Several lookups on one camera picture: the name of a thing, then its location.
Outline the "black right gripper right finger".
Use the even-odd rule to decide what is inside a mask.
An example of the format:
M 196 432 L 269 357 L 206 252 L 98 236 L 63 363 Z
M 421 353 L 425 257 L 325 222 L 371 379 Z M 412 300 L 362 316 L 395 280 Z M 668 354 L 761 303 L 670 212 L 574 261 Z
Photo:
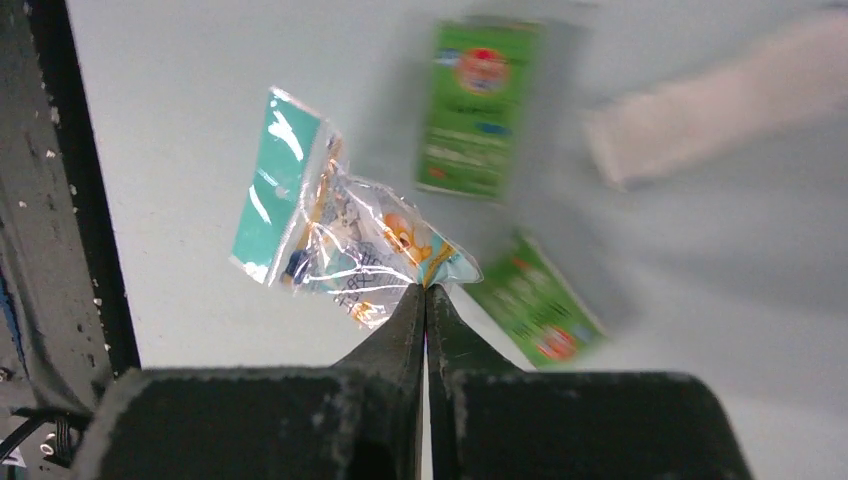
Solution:
M 437 479 L 748 479 L 721 402 L 674 371 L 528 372 L 427 292 Z

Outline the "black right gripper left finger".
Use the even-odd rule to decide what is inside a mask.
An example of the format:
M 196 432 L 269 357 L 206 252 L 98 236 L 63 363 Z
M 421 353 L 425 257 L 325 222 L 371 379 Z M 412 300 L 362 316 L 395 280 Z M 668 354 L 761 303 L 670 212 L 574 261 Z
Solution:
M 328 367 L 132 370 L 106 392 L 75 479 L 417 479 L 424 291 Z

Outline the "teal mask packet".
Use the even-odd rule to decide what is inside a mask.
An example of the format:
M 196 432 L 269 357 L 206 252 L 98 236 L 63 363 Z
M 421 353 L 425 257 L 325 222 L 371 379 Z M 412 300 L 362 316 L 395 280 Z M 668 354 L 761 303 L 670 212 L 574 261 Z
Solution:
M 272 87 L 231 261 L 253 281 L 324 295 L 375 329 L 410 285 L 482 280 L 476 260 L 391 188 L 350 173 L 340 134 Z

